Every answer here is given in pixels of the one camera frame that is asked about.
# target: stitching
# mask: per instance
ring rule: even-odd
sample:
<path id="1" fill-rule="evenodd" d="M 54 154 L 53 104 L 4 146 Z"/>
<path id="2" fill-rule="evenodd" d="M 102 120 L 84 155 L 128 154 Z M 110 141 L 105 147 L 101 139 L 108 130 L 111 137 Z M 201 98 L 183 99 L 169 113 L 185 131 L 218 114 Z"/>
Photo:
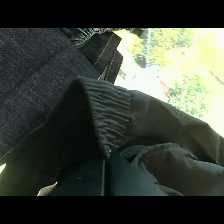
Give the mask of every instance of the stitching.
<path id="1" fill-rule="evenodd" d="M 100 56 L 98 57 L 97 61 L 95 62 L 94 67 L 95 67 L 96 64 L 99 62 L 99 60 L 100 60 L 102 54 L 104 53 L 104 51 L 105 51 L 106 48 L 108 47 L 108 44 L 110 43 L 110 41 L 111 41 L 111 39 L 112 39 L 113 36 L 114 36 L 114 33 L 113 33 L 112 36 L 110 37 L 110 40 L 107 42 L 107 45 L 105 46 L 105 48 L 103 49 L 102 53 L 100 54 Z"/>
<path id="2" fill-rule="evenodd" d="M 111 62 L 111 64 L 110 64 L 110 68 L 109 68 L 109 70 L 108 70 L 108 72 L 107 72 L 107 75 L 106 75 L 106 77 L 105 77 L 105 80 L 106 80 L 106 81 L 107 81 L 108 75 L 109 75 L 109 73 L 110 73 L 110 69 L 111 69 L 111 67 L 112 67 L 112 65 L 113 65 L 113 62 L 114 62 L 114 58 L 115 58 L 116 53 L 117 53 L 117 51 L 115 51 L 115 53 L 114 53 L 112 62 Z"/>
<path id="3" fill-rule="evenodd" d="M 9 153 L 11 153 L 15 148 L 11 149 L 10 151 L 8 151 L 7 153 L 5 153 L 1 158 L 0 158 L 0 161 Z"/>

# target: person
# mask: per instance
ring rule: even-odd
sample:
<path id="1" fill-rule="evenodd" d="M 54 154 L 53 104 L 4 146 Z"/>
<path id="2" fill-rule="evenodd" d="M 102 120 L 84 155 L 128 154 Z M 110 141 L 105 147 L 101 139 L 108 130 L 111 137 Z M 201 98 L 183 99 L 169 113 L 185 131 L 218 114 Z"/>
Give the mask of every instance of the person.
<path id="1" fill-rule="evenodd" d="M 20 108 L 32 111 L 35 105 L 41 113 L 41 105 L 44 105 L 47 110 L 42 113 L 41 122 L 37 124 L 31 119 L 29 128 L 24 126 L 23 135 L 15 138 L 13 133 L 18 130 L 15 128 L 8 133 L 7 136 L 14 138 L 8 138 L 5 147 L 1 147 L 4 152 L 1 152 L 0 165 L 6 166 L 0 174 L 0 195 L 224 194 L 223 138 L 208 124 L 149 95 L 115 86 L 108 80 L 98 80 L 102 74 L 99 71 L 104 72 L 104 66 L 112 62 L 107 57 L 102 58 L 102 52 L 107 51 L 105 47 L 101 48 L 104 49 L 101 54 L 96 51 L 96 57 L 92 54 L 87 59 L 85 51 L 65 41 L 58 30 L 38 32 L 41 44 L 43 38 L 54 41 L 49 49 L 58 43 L 58 46 L 65 44 L 67 50 L 59 47 L 58 57 L 49 57 L 51 60 L 38 70 L 42 76 L 49 74 L 47 85 L 41 88 L 42 94 L 48 93 L 48 101 L 40 97 L 33 102 L 34 96 L 39 96 L 32 95 L 32 88 L 37 87 L 35 82 L 28 85 L 29 95 L 23 92 L 23 85 L 18 85 L 19 96 L 33 97 L 25 101 L 23 107 L 19 105 Z M 92 38 L 94 35 L 81 48 L 88 47 Z M 98 67 L 99 59 L 103 59 L 103 64 Z M 31 79 L 40 82 L 42 76 L 35 72 Z M 58 87 L 54 92 L 54 82 L 59 77 L 69 83 L 63 91 Z M 16 107 L 18 103 L 14 101 L 11 108 Z M 28 111 L 23 114 L 24 120 Z M 5 115 L 7 119 L 10 113 L 15 115 L 14 121 L 17 121 L 16 116 L 22 116 L 21 111 L 9 110 Z M 6 129 L 7 125 L 1 131 L 6 133 Z"/>

